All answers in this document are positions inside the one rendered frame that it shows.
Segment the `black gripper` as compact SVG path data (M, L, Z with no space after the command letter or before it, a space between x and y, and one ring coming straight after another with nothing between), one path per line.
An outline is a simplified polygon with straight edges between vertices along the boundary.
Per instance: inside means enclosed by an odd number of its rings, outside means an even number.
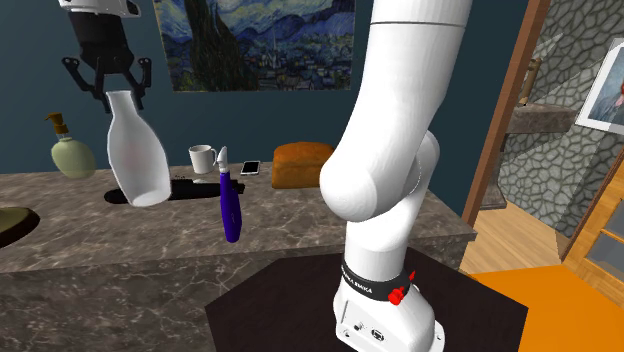
M152 84L152 61L147 57L138 59L142 77L137 81L130 71L133 53L129 49L121 18L89 12L69 12L68 16L81 49L80 58L95 73L94 83L89 84L79 72L80 60L63 58L63 66L78 87L99 100L105 113L109 114L111 108L104 93L105 74L122 73L132 88L137 108L143 110L142 98Z

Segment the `white vase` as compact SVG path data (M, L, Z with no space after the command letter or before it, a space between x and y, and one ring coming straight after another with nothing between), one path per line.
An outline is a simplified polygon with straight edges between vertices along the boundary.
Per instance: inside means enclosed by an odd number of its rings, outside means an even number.
M109 164L127 202L149 207L171 196L166 153L156 133L139 115L129 90L106 93L112 113L107 136Z

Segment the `green soap dispenser bottle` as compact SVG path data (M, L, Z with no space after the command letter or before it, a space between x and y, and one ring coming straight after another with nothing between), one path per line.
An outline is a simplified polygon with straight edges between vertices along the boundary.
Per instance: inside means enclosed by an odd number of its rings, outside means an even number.
M47 120L53 123L58 139L51 148L51 157L58 170L70 179L86 179L93 176L96 161L91 149L70 135L60 112L49 113Z

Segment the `white mug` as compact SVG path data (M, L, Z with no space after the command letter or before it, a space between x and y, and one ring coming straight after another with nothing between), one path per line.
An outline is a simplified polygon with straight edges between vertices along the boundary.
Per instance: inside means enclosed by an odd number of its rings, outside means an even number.
M189 149L193 171L196 174L208 174L214 171L217 164L217 152L210 145L195 145Z

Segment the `blue night sky painting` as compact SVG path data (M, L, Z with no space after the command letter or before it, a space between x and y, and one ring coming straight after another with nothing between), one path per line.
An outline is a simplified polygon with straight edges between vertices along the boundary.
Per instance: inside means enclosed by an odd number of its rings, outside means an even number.
M176 92L348 90L355 0L153 0Z

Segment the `olive green plate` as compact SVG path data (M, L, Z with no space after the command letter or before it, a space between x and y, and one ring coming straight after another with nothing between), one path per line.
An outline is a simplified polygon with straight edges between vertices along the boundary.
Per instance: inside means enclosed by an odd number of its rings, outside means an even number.
M30 208L0 207L0 248L22 239L39 223L39 215Z

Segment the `brown bread loaf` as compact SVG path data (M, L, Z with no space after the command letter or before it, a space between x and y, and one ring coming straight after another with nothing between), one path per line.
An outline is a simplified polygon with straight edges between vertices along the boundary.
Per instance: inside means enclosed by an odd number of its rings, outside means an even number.
M320 142L301 141L277 147L272 162L272 187L318 187L321 168L333 151L331 145Z

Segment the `dark robot stand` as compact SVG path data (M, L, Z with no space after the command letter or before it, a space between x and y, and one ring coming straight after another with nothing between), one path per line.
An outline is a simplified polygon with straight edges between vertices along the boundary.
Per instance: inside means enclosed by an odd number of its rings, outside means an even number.
M339 254L282 258L208 304L216 352L355 352L356 339L399 352L399 322L334 313L341 262ZM443 328L441 352L519 351L526 306L414 249L405 267Z

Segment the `white framed portrait picture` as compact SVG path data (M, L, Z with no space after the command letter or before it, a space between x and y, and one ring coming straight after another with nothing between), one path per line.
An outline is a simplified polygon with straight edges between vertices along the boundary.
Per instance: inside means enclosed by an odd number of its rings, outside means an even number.
M624 38L609 47L575 124L624 136Z

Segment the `wooden cabinet with glass panes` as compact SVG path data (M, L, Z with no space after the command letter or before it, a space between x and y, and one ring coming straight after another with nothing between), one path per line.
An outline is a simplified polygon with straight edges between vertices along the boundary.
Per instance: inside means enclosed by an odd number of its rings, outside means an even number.
M624 309L624 281L588 259L601 234L624 244L624 239L604 229L621 200L624 200L624 146L569 241L562 264L585 283Z

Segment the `purple handled kitchen tool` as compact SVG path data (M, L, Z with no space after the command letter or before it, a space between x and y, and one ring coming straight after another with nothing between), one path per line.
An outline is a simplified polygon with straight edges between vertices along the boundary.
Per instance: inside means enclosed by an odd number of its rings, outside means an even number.
M219 151L217 164L220 172L220 208L224 233L229 243L235 243L240 238L242 215L239 194L232 186L226 146Z

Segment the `brown wooden door frame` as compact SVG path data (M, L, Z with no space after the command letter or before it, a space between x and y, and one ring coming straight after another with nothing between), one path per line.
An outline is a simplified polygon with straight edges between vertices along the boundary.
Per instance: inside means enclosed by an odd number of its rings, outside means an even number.
M551 0L528 0L462 219L473 227Z

